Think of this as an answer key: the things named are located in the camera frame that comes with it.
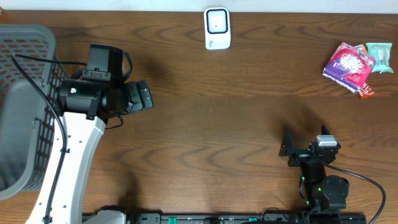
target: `gray plastic basket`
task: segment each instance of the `gray plastic basket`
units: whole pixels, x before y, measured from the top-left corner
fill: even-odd
[[[0,200],[41,188],[54,132],[53,114],[12,63],[13,52],[56,59],[55,37],[41,25],[0,25]],[[55,89],[67,77],[65,69],[17,60],[55,103]]]

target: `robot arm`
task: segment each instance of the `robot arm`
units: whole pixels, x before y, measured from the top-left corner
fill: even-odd
[[[125,75],[122,73],[123,56],[130,64],[130,71]],[[69,78],[57,88],[57,112],[67,133],[67,150],[53,194],[50,217],[46,217],[47,202],[62,154],[62,134],[60,126],[55,125],[42,190],[26,223],[39,224],[47,221],[46,218],[49,223],[81,223],[91,162],[108,119],[153,107],[145,80],[125,83],[131,70],[127,53],[115,47],[93,44],[87,69],[81,73],[82,80]],[[108,211],[106,218],[101,219],[103,214],[88,223],[125,223],[123,213]]]
[[[98,141],[104,133],[105,123],[99,117],[88,120],[85,114],[70,112],[65,112],[61,120],[69,136],[68,151],[55,189],[50,222],[81,223],[88,173]],[[43,223],[47,200],[60,160],[59,149],[61,148],[60,128],[55,125],[54,144],[42,190],[27,224]]]

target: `cable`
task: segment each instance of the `cable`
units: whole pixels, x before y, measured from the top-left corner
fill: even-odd
[[[12,62],[14,63],[15,67],[18,69],[18,71],[26,78],[26,80],[33,86],[33,88],[36,90],[36,92],[43,98],[43,100],[46,102],[46,104],[49,106],[50,111],[54,114],[55,119],[58,122],[58,125],[60,126],[61,130],[61,135],[62,135],[62,149],[61,149],[61,156],[60,160],[58,162],[58,167],[57,171],[55,172],[54,175],[54,180],[52,182],[50,194],[49,194],[49,200],[47,201],[47,208],[45,209],[45,216],[44,216],[44,223],[49,224],[50,223],[50,212],[51,212],[51,205],[52,205],[52,200],[54,198],[54,193],[55,193],[55,188],[57,186],[58,178],[61,173],[61,168],[63,164],[63,160],[65,158],[65,154],[67,152],[67,132],[65,131],[65,127],[63,126],[61,119],[58,115],[58,113],[55,111],[54,106],[51,104],[50,100],[47,98],[47,96],[43,93],[43,91],[36,85],[36,83],[26,74],[24,69],[18,64],[15,55],[12,55]]]
[[[84,69],[79,69],[75,71],[70,78],[72,79],[79,79],[83,75]]]
[[[87,63],[84,63],[84,62],[63,62],[63,61],[57,61],[57,60],[48,60],[48,59],[43,59],[43,58],[36,58],[36,57],[20,55],[20,54],[14,54],[14,55],[16,57],[36,60],[36,61],[39,61],[39,62],[48,62],[48,63],[63,64],[63,65],[86,65],[87,66]]]
[[[375,216],[374,216],[374,217],[372,218],[372,220],[369,222],[369,224],[373,224],[373,223],[377,220],[377,218],[379,218],[379,215],[380,215],[381,212],[383,211],[383,208],[384,208],[384,206],[385,206],[385,204],[386,204],[386,192],[384,191],[383,187],[381,187],[381,185],[380,185],[379,183],[377,183],[376,181],[374,181],[374,180],[372,180],[372,179],[369,179],[369,178],[364,177],[364,176],[362,176],[362,175],[355,174],[355,173],[350,172],[350,171],[348,171],[348,170],[343,170],[343,169],[340,169],[340,168],[337,168],[337,167],[335,167],[335,166],[332,166],[332,165],[327,164],[327,163],[324,162],[323,160],[319,159],[319,157],[318,157],[318,155],[316,154],[315,151],[313,152],[313,155],[314,155],[325,167],[331,168],[331,169],[333,169],[333,170],[340,171],[340,172],[342,172],[342,173],[344,173],[344,174],[353,175],[354,177],[357,177],[357,178],[366,180],[366,181],[368,181],[368,182],[374,184],[376,187],[378,187],[378,188],[380,189],[380,191],[381,191],[381,193],[382,193],[381,205],[380,205],[379,210],[376,212]]]
[[[105,130],[107,130],[107,129],[113,129],[113,128],[118,128],[118,127],[123,126],[123,123],[124,123],[123,116],[122,116],[121,114],[118,113],[118,118],[120,119],[120,124],[115,125],[115,126],[110,127],[110,128],[105,128]]]
[[[132,72],[132,62],[131,62],[130,56],[127,52],[122,52],[122,54],[125,56],[125,58],[127,59],[127,62],[129,63],[129,66],[130,66],[130,70],[123,76],[123,82],[125,82],[126,80],[128,80],[130,78],[130,75]]]
[[[281,215],[284,216],[284,218],[286,219],[286,221],[289,221],[289,219],[286,217],[286,215],[283,214],[282,211],[281,211],[279,208],[277,208],[277,207],[269,207],[269,208],[267,208],[267,209],[261,214],[261,220],[262,220],[262,221],[264,220],[264,215],[265,215],[265,214],[268,212],[268,210],[270,210],[270,209],[276,209],[276,210],[278,210],[279,213],[280,213]]]
[[[301,198],[305,199],[305,196],[303,194],[303,181],[304,177],[303,175],[300,175],[300,181],[298,182],[298,192],[300,193]]]

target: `candy wrapper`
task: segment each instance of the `candy wrapper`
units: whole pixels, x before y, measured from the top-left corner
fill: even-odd
[[[374,57],[342,43],[326,64],[322,75],[356,93],[365,84],[374,65]]]
[[[390,59],[390,52],[392,43],[366,43],[369,54],[376,59],[376,66],[372,72],[391,72],[388,60]]]
[[[358,93],[361,96],[361,100],[374,96],[374,91],[367,83],[359,89]]]
[[[368,54],[368,51],[366,50],[366,47],[363,44],[355,46],[355,48],[358,50],[362,50],[362,52]],[[367,83],[364,83],[362,88],[359,89],[358,94],[360,95],[361,100],[363,100],[363,99],[367,99],[371,96],[374,96],[374,91]]]

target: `black cable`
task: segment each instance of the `black cable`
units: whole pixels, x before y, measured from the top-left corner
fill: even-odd
[[[369,222],[369,224],[373,224],[373,223],[377,220],[377,218],[379,218],[379,215],[380,215],[381,212],[383,211],[383,208],[384,208],[384,206],[385,206],[385,204],[386,204],[386,192],[384,191],[383,187],[381,187],[381,185],[380,185],[379,183],[377,183],[376,181],[374,181],[374,180],[372,180],[372,179],[369,179],[369,178],[364,177],[364,176],[359,175],[359,174],[355,174],[355,173],[350,172],[350,171],[348,171],[348,170],[343,170],[343,169],[337,168],[337,167],[335,167],[335,166],[329,165],[329,164],[327,164],[326,162],[324,162],[323,160],[319,159],[319,157],[318,157],[318,155],[316,154],[316,152],[314,152],[313,154],[314,154],[314,156],[315,156],[325,167],[331,168],[331,169],[333,169],[333,170],[340,171],[340,172],[342,172],[342,173],[344,173],[344,174],[353,175],[354,177],[357,177],[357,178],[366,180],[366,181],[368,181],[368,182],[374,184],[376,187],[378,187],[378,188],[380,189],[380,191],[381,191],[381,193],[382,193],[381,205],[380,205],[379,210],[376,212],[375,216],[374,216],[374,217],[372,218],[372,220]]]
[[[130,70],[123,76],[123,83],[130,78],[131,72],[132,72],[132,62],[130,59],[130,56],[127,52],[122,52],[122,54],[125,56],[127,59],[127,62],[129,62]]]
[[[43,91],[36,85],[36,83],[26,74],[24,69],[18,64],[15,56],[12,56],[12,62],[14,63],[15,67],[18,69],[18,71],[26,78],[26,80],[33,86],[33,88],[36,90],[36,92],[43,98],[43,100],[46,102],[46,104],[49,106],[50,111],[54,114],[55,119],[58,122],[58,125],[60,126],[61,130],[61,135],[62,135],[62,149],[61,149],[61,156],[60,160],[58,162],[58,167],[57,171],[55,172],[54,175],[54,180],[52,182],[50,194],[49,194],[49,200],[47,201],[47,208],[45,209],[45,216],[44,216],[44,223],[49,224],[50,223],[50,212],[51,212],[51,205],[52,205],[52,200],[54,198],[54,193],[55,193],[55,188],[57,186],[57,182],[61,173],[61,168],[63,164],[63,160],[65,158],[65,154],[67,151],[67,132],[65,131],[65,127],[63,126],[61,119],[58,115],[58,113],[55,111],[55,108],[51,104],[50,100],[47,98],[47,96],[43,93]]]
[[[72,79],[79,79],[83,75],[84,69],[79,69],[75,71],[70,78]]]
[[[57,61],[57,60],[48,60],[48,59],[43,59],[43,58],[36,58],[36,57],[20,55],[20,54],[15,54],[15,56],[16,57],[20,57],[20,58],[36,60],[36,61],[39,61],[39,62],[48,62],[48,63],[63,64],[63,65],[86,65],[87,66],[87,63],[84,63],[84,62],[63,62],[63,61]]]
[[[277,207],[269,207],[269,208],[267,208],[267,209],[261,214],[261,220],[262,220],[262,221],[264,220],[264,215],[265,215],[265,214],[268,212],[268,210],[270,210],[270,209],[276,209],[276,210],[278,210],[279,213],[280,213],[281,215],[283,215],[284,218],[285,218],[287,221],[289,221],[289,219],[286,217],[286,215],[283,214],[282,211],[281,211],[279,208],[277,208]]]
[[[300,175],[300,181],[298,182],[298,192],[300,192],[301,198],[305,199],[305,196],[303,194],[303,180],[304,180],[303,175]]]
[[[123,116],[122,116],[121,114],[118,113],[118,118],[120,119],[120,124],[115,125],[115,126],[110,127],[110,128],[105,128],[105,130],[107,130],[107,129],[113,129],[113,128],[118,128],[118,127],[123,126],[123,123],[124,123]]]

